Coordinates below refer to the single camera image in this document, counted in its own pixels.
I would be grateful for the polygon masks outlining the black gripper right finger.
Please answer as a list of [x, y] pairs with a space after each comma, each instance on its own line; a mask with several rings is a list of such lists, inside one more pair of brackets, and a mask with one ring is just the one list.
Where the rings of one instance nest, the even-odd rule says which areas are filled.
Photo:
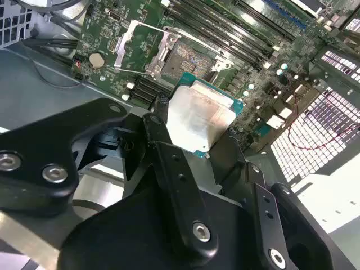
[[220, 194], [250, 215], [263, 269], [354, 269], [296, 194], [283, 183], [266, 184], [226, 130], [209, 151]]

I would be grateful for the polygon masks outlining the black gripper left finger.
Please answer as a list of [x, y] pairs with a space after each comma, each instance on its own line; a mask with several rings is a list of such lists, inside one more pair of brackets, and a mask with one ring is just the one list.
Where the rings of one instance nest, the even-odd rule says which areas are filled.
[[165, 125], [151, 113], [129, 122], [123, 107], [100, 98], [1, 135], [1, 153], [16, 159], [14, 168], [1, 170], [1, 208], [36, 216], [62, 213], [79, 183], [80, 151], [73, 144], [110, 128], [135, 140], [128, 172], [142, 169], [144, 176], [151, 161], [147, 123]]

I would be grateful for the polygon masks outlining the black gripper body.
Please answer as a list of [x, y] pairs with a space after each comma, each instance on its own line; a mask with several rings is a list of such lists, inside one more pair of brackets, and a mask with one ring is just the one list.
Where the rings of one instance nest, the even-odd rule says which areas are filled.
[[134, 193], [79, 224], [61, 269], [261, 269], [253, 222], [202, 191], [164, 124], [145, 124], [150, 166]]

